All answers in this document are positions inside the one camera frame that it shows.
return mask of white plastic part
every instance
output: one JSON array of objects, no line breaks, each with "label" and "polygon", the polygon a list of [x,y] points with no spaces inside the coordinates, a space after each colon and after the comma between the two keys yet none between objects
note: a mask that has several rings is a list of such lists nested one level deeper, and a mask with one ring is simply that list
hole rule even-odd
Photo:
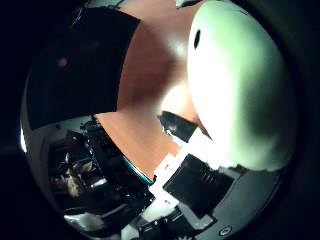
[{"label": "white plastic part", "polygon": [[176,172],[183,160],[183,156],[174,157],[173,155],[168,154],[154,171],[157,180],[149,187],[149,191],[154,195],[156,201],[164,202],[168,208],[171,209],[175,208],[179,204],[179,201],[165,191],[163,185]]},{"label": "white plastic part", "polygon": [[143,211],[141,217],[148,222],[155,221],[161,217],[166,217],[174,211],[166,202],[156,199]]},{"label": "white plastic part", "polygon": [[131,240],[139,238],[139,232],[130,224],[121,230],[121,240]]},{"label": "white plastic part", "polygon": [[217,153],[216,144],[209,137],[204,135],[200,128],[197,128],[189,139],[188,144],[184,146],[186,152],[197,157],[201,161],[208,164],[212,170],[219,167],[236,167],[236,164],[229,159],[221,158]]},{"label": "white plastic part", "polygon": [[263,27],[231,2],[207,1],[189,36],[188,81],[221,162],[274,171],[296,136],[293,84]]}]

